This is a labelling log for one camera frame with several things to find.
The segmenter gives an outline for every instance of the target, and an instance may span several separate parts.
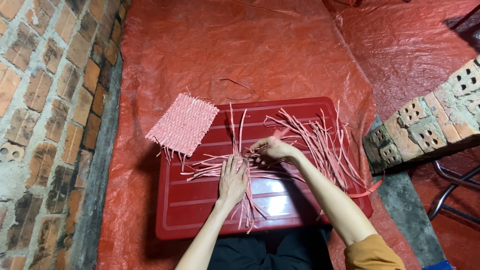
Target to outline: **forearm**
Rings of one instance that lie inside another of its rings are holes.
[[[176,270],[207,269],[218,233],[230,210],[222,202],[215,203],[212,213],[180,259]]]
[[[305,155],[296,151],[292,160],[346,246],[377,233],[352,199],[320,173]]]

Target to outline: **red plastic tray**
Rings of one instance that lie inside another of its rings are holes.
[[[242,148],[249,147],[258,139],[273,134],[273,128],[265,127],[263,122],[266,115],[279,118],[277,113],[280,108],[301,122],[319,120],[318,115],[321,115],[320,109],[322,109],[327,128],[336,128],[334,104],[330,98],[326,97],[232,104],[232,107],[237,140],[239,138],[238,125],[245,109],[247,109],[246,115],[249,116],[244,120]],[[220,112],[203,138],[202,144],[189,159],[188,164],[206,159],[207,157],[203,154],[226,155],[232,153],[231,135],[228,128],[230,107],[221,105],[218,108]],[[346,137],[343,143],[348,149]],[[335,141],[334,144],[336,147],[339,146],[338,141]],[[306,148],[301,150],[311,159]],[[353,160],[351,152],[348,157]],[[288,170],[298,173],[293,166],[289,166]],[[169,165],[165,156],[161,156],[156,215],[156,235],[161,240],[195,237],[218,198],[218,177],[202,177],[187,182],[188,177],[180,175],[180,172],[181,165],[177,158],[172,160],[172,164]],[[353,182],[348,190],[355,194],[364,192]],[[320,207],[308,186],[301,181],[252,178],[252,193],[255,203],[269,214],[266,219],[261,216],[255,217],[253,232],[328,223],[325,215],[320,221],[315,221]],[[354,199],[354,201],[368,218],[372,215],[372,206],[367,196]],[[229,215],[220,234],[246,232],[248,228],[244,224],[245,216],[242,226],[238,230],[239,218],[240,211],[237,211],[232,221],[230,221]]]

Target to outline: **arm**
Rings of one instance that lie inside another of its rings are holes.
[[[377,234],[352,199],[320,173],[300,150],[274,137],[262,139],[252,145],[250,149],[255,150],[264,145],[268,145],[268,147],[261,150],[259,154],[287,160],[297,167],[346,246],[362,241],[369,235]]]
[[[245,169],[248,161],[243,161],[238,172],[237,164],[238,156],[232,155],[228,157],[226,162],[222,163],[218,184],[219,198],[207,221],[180,259],[176,270],[207,269],[223,222],[233,207],[242,200],[247,189],[248,177]]]

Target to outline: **right hand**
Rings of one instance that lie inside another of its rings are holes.
[[[258,142],[254,143],[250,147],[250,151],[256,152],[262,156],[271,157],[276,160],[289,160],[299,152],[299,150],[296,149],[294,146],[284,143],[278,138],[275,138],[274,136],[260,139]],[[262,157],[258,157],[256,159],[256,162],[262,164],[266,163],[266,161]]]

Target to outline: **hand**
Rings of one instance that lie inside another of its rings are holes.
[[[245,170],[247,169],[248,159],[243,160],[237,171],[238,159],[238,155],[229,155],[227,161],[223,161],[220,173],[217,202],[228,208],[228,211],[231,211],[242,200],[247,190],[248,177]]]
[[[294,146],[282,142],[278,138],[270,136],[254,143],[250,147],[250,151],[256,152],[263,156],[268,156],[276,160],[288,160],[294,157],[299,150]],[[265,165],[266,161],[264,157],[258,157],[257,163]]]

